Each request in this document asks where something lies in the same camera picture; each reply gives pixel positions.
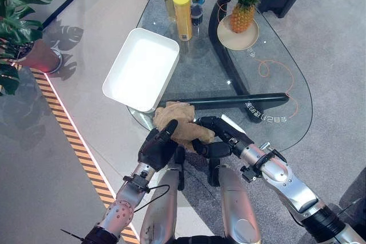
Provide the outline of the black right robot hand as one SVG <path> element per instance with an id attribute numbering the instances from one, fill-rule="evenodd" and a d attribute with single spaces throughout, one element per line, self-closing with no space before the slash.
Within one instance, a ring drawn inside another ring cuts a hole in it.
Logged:
<path id="1" fill-rule="evenodd" d="M 203 126 L 214 132 L 214 136 L 220 139 L 219 142 L 204 144 L 199 138 L 192 140 L 195 151 L 208 159 L 219 159 L 234 154 L 238 158 L 244 149 L 254 142 L 245 134 L 219 117 L 201 117 L 195 124 Z"/>

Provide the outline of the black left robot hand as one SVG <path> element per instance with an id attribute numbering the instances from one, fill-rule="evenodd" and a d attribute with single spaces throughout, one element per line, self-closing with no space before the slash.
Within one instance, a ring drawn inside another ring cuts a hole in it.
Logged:
<path id="1" fill-rule="evenodd" d="M 178 147 L 178 143 L 171 139 L 177 126 L 178 121 L 173 119 L 162 130 L 151 130 L 138 152 L 138 162 L 156 172 L 164 168 Z"/>

